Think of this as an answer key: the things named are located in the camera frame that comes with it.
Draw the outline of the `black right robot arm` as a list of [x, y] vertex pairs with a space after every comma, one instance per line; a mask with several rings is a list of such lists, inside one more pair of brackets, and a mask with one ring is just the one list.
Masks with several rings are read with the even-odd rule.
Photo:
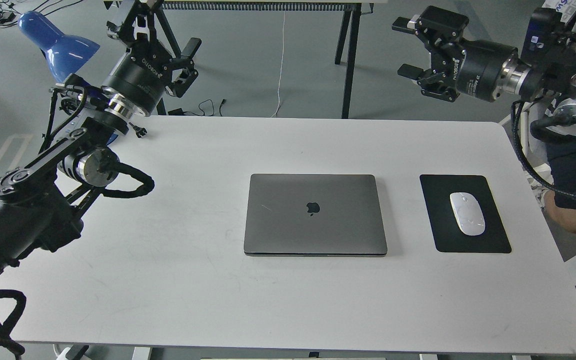
[[576, 33], [551, 7], [534, 10], [521, 51], [484, 39], [464, 39], [468, 17], [435, 6], [412, 18], [399, 17], [394, 31], [412, 34], [430, 55], [430, 68], [403, 64], [397, 73], [418, 84], [424, 96], [453, 102], [460, 94], [495, 101], [502, 93], [519, 96], [510, 107], [512, 146], [522, 167], [542, 186], [564, 197], [576, 194], [546, 182], [530, 166], [519, 137], [524, 105], [551, 92], [559, 103], [549, 116], [530, 125], [544, 142], [576, 142]]

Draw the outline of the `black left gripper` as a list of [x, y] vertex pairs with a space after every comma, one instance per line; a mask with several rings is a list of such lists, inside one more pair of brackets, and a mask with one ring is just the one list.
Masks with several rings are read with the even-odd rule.
[[157, 39], [155, 15], [160, 9], [160, 5], [119, 5], [106, 22], [106, 35], [121, 41], [126, 51], [103, 81], [102, 92], [107, 98], [122, 96], [144, 116], [153, 112], [164, 116], [165, 87], [168, 95], [182, 98], [199, 75], [194, 55], [201, 39], [190, 38], [180, 53], [178, 41], [170, 38], [173, 52], [167, 50]]

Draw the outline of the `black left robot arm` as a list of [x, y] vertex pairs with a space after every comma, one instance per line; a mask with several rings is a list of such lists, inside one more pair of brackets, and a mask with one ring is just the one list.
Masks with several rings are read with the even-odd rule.
[[[38, 155], [0, 177], [0, 275], [35, 249], [55, 252], [78, 239], [83, 215], [105, 198], [146, 196], [154, 180], [110, 150], [115, 135], [146, 129], [134, 116], [162, 113], [163, 94], [182, 97], [197, 79], [194, 55], [201, 39], [180, 48], [164, 12], [164, 0], [123, 0], [107, 22], [107, 36], [125, 54], [99, 87], [77, 75], [99, 49], [89, 39], [64, 34], [45, 15], [28, 11], [18, 25], [44, 53], [55, 79], [48, 126]], [[26, 296], [0, 289], [0, 347], [16, 360], [25, 348], [11, 338]]]

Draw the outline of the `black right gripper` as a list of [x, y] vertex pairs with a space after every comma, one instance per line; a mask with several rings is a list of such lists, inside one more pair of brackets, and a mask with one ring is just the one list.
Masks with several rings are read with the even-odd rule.
[[398, 17], [391, 29], [414, 35], [430, 54], [453, 57], [450, 75], [402, 64], [399, 76], [412, 80], [423, 96], [455, 102], [460, 94], [493, 102], [501, 91], [504, 68], [518, 59], [515, 47], [486, 39], [463, 39], [470, 19], [464, 14], [428, 6], [411, 18]]

